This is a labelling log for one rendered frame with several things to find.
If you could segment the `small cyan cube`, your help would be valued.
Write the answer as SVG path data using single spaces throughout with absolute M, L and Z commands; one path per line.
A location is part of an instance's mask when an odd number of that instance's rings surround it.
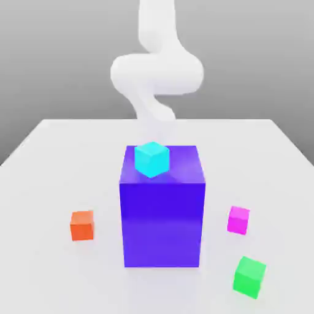
M 134 167 L 148 178 L 170 169 L 170 150 L 159 143 L 149 142 L 134 148 Z

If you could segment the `small orange cube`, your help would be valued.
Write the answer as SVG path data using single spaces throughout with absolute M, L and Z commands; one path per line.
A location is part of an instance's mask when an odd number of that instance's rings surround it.
M 73 241 L 94 239 L 94 215 L 92 210 L 72 212 L 70 222 Z

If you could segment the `small magenta cube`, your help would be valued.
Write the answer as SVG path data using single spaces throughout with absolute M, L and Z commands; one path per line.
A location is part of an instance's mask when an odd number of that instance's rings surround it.
M 229 212 L 227 230 L 245 235 L 248 228 L 250 209 L 232 206 Z

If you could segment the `small green cube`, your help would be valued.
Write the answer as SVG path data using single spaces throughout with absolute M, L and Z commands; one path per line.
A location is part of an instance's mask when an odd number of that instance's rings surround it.
M 265 271 L 264 263 L 243 256 L 235 270 L 233 290 L 257 299 Z

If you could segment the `large purple box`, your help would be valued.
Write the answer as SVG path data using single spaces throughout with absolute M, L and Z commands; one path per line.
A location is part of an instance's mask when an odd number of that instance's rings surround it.
M 125 267 L 198 267 L 205 178 L 195 146 L 171 146 L 170 169 L 148 178 L 128 145 L 121 169 L 120 208 Z

